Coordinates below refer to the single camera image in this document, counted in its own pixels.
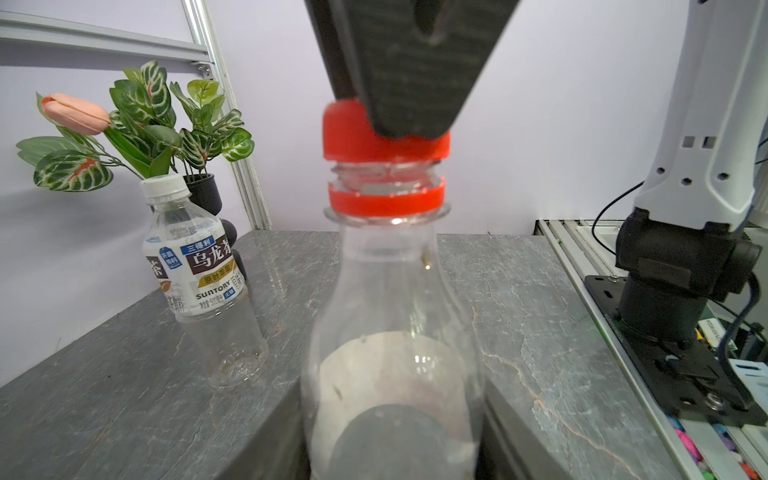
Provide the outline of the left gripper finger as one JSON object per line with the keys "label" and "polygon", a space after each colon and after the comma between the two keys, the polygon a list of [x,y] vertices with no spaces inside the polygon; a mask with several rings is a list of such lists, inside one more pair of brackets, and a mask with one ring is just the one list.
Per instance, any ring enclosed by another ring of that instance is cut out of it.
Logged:
{"label": "left gripper finger", "polygon": [[386,138],[447,133],[517,0],[307,0],[337,100],[354,99]]}

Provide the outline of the red bottle cap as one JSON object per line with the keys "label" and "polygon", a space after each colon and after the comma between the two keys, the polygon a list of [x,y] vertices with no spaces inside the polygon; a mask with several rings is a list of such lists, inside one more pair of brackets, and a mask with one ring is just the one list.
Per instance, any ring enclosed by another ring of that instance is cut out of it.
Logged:
{"label": "red bottle cap", "polygon": [[440,161],[450,155],[450,133],[437,139],[377,134],[356,99],[337,100],[326,107],[322,136],[324,158],[341,163]]}

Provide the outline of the white bottle cap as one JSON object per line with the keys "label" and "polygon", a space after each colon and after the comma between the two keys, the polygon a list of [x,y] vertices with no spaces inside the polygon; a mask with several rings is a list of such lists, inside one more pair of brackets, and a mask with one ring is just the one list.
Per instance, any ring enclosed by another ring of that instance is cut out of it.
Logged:
{"label": "white bottle cap", "polygon": [[150,203],[170,202],[191,195],[184,177],[180,174],[165,174],[144,179],[141,181],[141,190]]}

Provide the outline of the clear bottle white label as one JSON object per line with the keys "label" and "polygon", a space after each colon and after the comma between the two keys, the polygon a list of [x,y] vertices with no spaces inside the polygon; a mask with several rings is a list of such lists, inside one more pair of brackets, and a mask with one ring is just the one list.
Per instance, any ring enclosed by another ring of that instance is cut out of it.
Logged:
{"label": "clear bottle white label", "polygon": [[261,369],[268,347],[221,221],[188,198],[147,203],[142,251],[176,321],[224,389]]}

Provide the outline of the clear bottle red label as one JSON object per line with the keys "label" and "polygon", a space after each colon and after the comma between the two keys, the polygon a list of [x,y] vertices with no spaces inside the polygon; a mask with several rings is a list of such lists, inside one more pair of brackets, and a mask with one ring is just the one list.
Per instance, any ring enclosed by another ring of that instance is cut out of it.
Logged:
{"label": "clear bottle red label", "polygon": [[430,161],[338,162],[339,275],[301,373],[315,479],[470,479],[482,354],[441,268],[445,183]]}

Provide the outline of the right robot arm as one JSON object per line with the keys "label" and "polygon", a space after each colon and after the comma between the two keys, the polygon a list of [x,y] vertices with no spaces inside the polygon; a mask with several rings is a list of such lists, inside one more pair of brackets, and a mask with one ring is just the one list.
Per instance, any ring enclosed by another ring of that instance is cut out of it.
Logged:
{"label": "right robot arm", "polygon": [[[439,211],[431,167],[517,3],[306,8],[335,96],[322,122],[333,212],[400,225]],[[767,5],[692,1],[687,14],[662,138],[615,250],[623,327],[668,342],[689,337],[706,301],[753,286],[760,252],[741,231],[767,116]]]}

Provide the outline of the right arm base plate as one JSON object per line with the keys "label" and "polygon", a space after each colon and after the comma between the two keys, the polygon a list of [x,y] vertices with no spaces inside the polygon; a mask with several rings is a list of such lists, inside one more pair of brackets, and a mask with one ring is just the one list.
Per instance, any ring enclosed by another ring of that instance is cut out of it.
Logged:
{"label": "right arm base plate", "polygon": [[737,427],[767,423],[697,339],[693,315],[703,312],[704,298],[630,277],[588,275],[584,283],[665,414]]}

